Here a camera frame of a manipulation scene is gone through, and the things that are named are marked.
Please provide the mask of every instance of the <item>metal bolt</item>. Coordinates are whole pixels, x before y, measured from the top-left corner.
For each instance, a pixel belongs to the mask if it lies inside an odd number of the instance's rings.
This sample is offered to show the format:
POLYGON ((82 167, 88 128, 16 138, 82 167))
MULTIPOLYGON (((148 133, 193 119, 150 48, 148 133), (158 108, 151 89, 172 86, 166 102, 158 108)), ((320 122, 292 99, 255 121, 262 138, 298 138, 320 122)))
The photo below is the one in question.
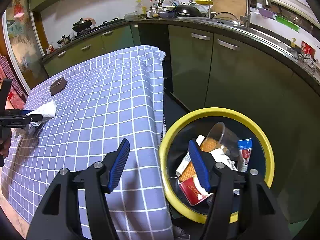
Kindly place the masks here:
POLYGON ((67 168, 63 168, 63 169, 60 170, 60 174, 61 175, 65 175, 67 173, 68 173, 68 169, 67 168))
POLYGON ((216 167, 218 168, 218 169, 223 169, 224 168, 224 164, 223 163, 216 163, 216 167))
POLYGON ((259 172, 256 169, 251 169, 250 173, 254 176, 259 174, 259 172))
POLYGON ((93 166, 96 168, 96 169, 100 169, 102 167, 103 163, 102 162, 96 162, 93 164, 93 166))

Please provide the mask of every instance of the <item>silver handle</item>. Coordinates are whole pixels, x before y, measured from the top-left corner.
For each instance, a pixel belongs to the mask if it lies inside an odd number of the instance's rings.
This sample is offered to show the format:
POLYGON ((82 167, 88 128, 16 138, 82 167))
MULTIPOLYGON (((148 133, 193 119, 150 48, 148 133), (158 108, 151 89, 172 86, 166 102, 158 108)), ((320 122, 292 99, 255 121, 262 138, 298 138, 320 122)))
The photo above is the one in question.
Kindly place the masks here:
POLYGON ((62 55, 64 55, 67 51, 65 50, 64 52, 58 54, 58 57, 61 57, 62 55))
POLYGON ((109 35, 109 34, 112 34, 112 33, 113 33, 113 31, 109 31, 109 32, 103 33, 102 35, 106 36, 106 35, 109 35))
POLYGON ((88 45, 88 46, 83 47, 81 50, 85 50, 85 49, 88 49, 88 48, 90 48, 90 47, 91 47, 91 44, 88 45))
POLYGON ((240 48, 236 45, 232 45, 230 43, 226 43, 224 41, 218 40, 218 44, 220 44, 223 47, 229 48, 229 49, 233 49, 233 50, 239 50, 240 48))
POLYGON ((191 33, 191 37, 194 37, 196 39, 206 40, 206 41, 209 41, 211 39, 211 37, 202 36, 202 35, 195 34, 195 33, 191 33))

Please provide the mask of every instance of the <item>waffle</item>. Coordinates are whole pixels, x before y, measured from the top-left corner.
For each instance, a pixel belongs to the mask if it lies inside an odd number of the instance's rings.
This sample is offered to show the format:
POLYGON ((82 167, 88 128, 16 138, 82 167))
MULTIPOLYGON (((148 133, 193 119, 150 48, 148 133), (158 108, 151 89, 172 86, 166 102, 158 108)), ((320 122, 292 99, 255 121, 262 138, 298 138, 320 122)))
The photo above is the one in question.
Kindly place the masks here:
MULTIPOLYGON (((204 152, 211 152, 212 150, 216 149, 218 144, 219 143, 215 139, 207 138, 202 142, 200 149, 204 152)), ((179 176, 179 181, 184 182, 185 180, 193 177, 194 175, 196 175, 196 170, 193 167, 192 162, 189 162, 186 169, 183 171, 181 176, 179 176)))

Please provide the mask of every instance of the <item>checkered tablecloth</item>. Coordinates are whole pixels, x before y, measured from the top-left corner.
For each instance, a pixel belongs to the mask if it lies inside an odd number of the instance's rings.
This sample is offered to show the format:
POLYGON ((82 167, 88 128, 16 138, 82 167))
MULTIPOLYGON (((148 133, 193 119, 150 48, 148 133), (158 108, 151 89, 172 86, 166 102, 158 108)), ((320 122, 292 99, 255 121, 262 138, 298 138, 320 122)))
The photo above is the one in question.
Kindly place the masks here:
MULTIPOLYGON (((151 46, 119 50, 75 65, 35 87, 25 109, 52 99, 56 117, 32 136, 12 135, 2 172, 2 191, 29 223, 54 176, 63 168, 86 169, 117 149, 130 154, 118 187, 106 195, 120 239, 173 239, 158 145, 163 129, 164 52, 151 46), (60 77, 68 84, 51 97, 60 77)), ((79 191, 84 236, 90 238, 84 191, 79 191)))

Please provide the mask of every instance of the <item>drawer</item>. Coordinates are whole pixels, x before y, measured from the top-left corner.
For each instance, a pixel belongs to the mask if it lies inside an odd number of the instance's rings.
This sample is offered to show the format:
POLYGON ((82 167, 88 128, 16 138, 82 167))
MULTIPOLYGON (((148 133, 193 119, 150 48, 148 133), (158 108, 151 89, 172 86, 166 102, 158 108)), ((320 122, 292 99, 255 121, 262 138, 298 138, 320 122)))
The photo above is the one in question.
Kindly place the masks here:
POLYGON ((71 66, 72 59, 67 50, 58 53, 58 55, 55 55, 47 63, 44 63, 44 68, 46 69, 49 77, 52 77, 71 66))
POLYGON ((106 51, 105 51, 104 48, 98 49, 96 51, 91 51, 90 53, 86 54, 85 56, 80 57, 80 58, 76 59, 75 61, 73 61, 72 62, 72 66, 76 65, 76 64, 79 64, 81 62, 84 62, 86 60, 92 59, 94 57, 98 57, 98 56, 104 55, 105 53, 106 53, 106 51))
POLYGON ((106 53, 134 46, 130 25, 104 32, 101 37, 106 53))
POLYGON ((103 42, 100 35, 86 39, 70 48, 68 48, 68 54, 70 55, 72 62, 80 62, 90 59, 90 55, 94 51, 103 49, 103 42))

